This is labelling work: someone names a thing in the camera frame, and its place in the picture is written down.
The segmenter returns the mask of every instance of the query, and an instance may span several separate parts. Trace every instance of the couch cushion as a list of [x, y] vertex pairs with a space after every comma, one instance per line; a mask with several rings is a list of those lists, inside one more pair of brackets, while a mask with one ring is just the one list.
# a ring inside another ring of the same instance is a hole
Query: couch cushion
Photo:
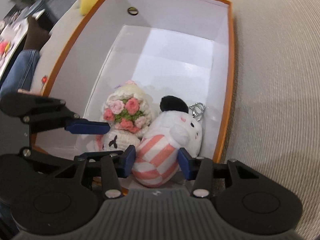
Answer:
[[297, 232], [320, 233], [320, 0], [230, 0], [234, 6], [234, 113], [226, 159], [295, 192]]
[[50, 76], [50, 73], [63, 48], [81, 22], [83, 17], [80, 15], [79, 9], [76, 5], [77, 4], [75, 3], [56, 23], [50, 32], [51, 37], [49, 41], [41, 49], [41, 58], [37, 65], [31, 85], [32, 92], [39, 93], [41, 91], [42, 78], [44, 76]]

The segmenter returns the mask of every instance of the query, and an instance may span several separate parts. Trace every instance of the blue jeans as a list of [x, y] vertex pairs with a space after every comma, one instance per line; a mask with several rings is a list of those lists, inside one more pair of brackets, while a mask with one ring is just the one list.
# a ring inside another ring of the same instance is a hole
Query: blue jeans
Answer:
[[20, 52], [1, 86], [0, 98], [9, 92], [16, 92], [18, 89], [30, 90], [39, 59], [38, 50], [28, 49]]

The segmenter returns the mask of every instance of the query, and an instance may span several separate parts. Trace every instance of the blue gripper pad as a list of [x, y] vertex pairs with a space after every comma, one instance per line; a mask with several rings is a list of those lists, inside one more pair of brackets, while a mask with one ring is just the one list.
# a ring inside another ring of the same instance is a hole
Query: blue gripper pad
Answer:
[[193, 158], [186, 151], [185, 148], [180, 148], [178, 151], [178, 163], [182, 170], [182, 173], [186, 180], [196, 179], [196, 176], [193, 176], [193, 172], [191, 171], [191, 162]]
[[110, 126], [106, 122], [91, 122], [86, 119], [74, 120], [65, 127], [66, 131], [72, 134], [99, 134], [103, 135], [110, 131]]
[[121, 178], [127, 178], [131, 174], [131, 170], [136, 159], [136, 148], [133, 145], [129, 145], [121, 158], [124, 159], [124, 174]]

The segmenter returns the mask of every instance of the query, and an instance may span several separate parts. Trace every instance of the keyring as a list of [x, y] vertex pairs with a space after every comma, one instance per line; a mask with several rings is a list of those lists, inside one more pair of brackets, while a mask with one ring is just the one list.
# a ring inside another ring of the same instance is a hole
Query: keyring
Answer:
[[203, 113], [205, 112], [204, 104], [198, 102], [189, 106], [189, 109], [192, 111], [192, 117], [194, 117], [197, 121], [200, 121], [202, 119]]

